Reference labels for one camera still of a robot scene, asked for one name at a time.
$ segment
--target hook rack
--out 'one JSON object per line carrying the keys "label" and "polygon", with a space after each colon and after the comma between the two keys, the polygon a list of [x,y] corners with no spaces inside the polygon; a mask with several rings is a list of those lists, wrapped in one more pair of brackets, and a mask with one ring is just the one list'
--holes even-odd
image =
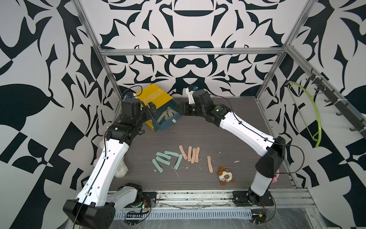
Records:
{"label": "hook rack", "polygon": [[322,93],[328,98],[324,101],[326,103],[331,102],[340,111],[336,115],[343,115],[354,127],[350,128],[350,131],[358,131],[364,138],[366,138],[366,121],[363,116],[357,111],[357,109],[349,103],[349,101],[339,93],[323,76],[315,76],[312,74],[309,78],[312,80],[318,89],[316,91],[322,91]]}

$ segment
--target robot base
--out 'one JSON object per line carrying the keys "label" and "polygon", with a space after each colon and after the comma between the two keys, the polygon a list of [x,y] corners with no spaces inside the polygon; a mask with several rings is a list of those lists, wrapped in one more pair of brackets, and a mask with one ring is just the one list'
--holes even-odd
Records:
{"label": "robot base", "polygon": [[253,192],[250,189],[248,191],[233,191],[232,195],[232,201],[238,207],[261,206],[262,204],[265,206],[274,205],[269,191],[266,191],[262,197],[253,195]]}

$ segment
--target brown and white plush toy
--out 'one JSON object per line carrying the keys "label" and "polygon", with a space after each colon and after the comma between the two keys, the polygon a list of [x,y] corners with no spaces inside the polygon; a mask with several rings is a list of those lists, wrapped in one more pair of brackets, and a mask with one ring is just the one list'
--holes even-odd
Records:
{"label": "brown and white plush toy", "polygon": [[219,180],[221,181],[221,185],[225,186],[227,183],[235,183],[235,179],[232,177],[232,173],[230,169],[225,169],[224,167],[219,167]]}

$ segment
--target teal plastic piece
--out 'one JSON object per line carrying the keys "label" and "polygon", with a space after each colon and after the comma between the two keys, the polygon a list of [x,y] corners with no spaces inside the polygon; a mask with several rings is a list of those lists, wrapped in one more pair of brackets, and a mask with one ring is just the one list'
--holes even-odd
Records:
{"label": "teal plastic piece", "polygon": [[156,152],[156,156],[164,157],[168,160],[170,160],[172,158],[171,156],[169,156],[167,154],[160,153],[160,152]]}
{"label": "teal plastic piece", "polygon": [[166,165],[170,165],[170,161],[167,161],[167,160],[164,160],[164,159],[162,159],[161,157],[159,157],[159,156],[156,156],[156,158],[155,158],[158,162],[161,162],[161,163],[164,163],[164,164],[166,164]]}
{"label": "teal plastic piece", "polygon": [[179,153],[175,153],[175,152],[171,152],[171,151],[164,151],[164,153],[168,154],[168,155],[179,157]]}
{"label": "teal plastic piece", "polygon": [[163,172],[163,169],[159,166],[159,164],[156,162],[156,160],[155,160],[155,159],[153,159],[153,164],[155,165],[156,169],[157,169],[160,173],[162,173],[162,172]]}
{"label": "teal plastic piece", "polygon": [[179,157],[178,157],[178,160],[177,160],[177,163],[175,163],[175,166],[174,166],[174,169],[177,170],[179,165],[180,165],[180,162],[182,161],[182,157],[183,155],[180,154]]}

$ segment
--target white plush toy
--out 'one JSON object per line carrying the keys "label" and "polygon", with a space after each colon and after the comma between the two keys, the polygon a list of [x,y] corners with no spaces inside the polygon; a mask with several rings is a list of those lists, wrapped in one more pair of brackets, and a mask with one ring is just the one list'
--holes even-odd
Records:
{"label": "white plush toy", "polygon": [[[101,149],[104,148],[104,140],[102,139],[100,142],[99,142],[99,147]],[[99,158],[95,159],[93,161],[93,166],[95,167],[95,165],[97,164],[97,161],[99,160]],[[126,164],[124,163],[124,157],[122,157],[118,167],[117,167],[117,170],[116,170],[116,173],[115,173],[115,177],[124,177],[126,175],[128,171],[128,168],[126,166]]]}

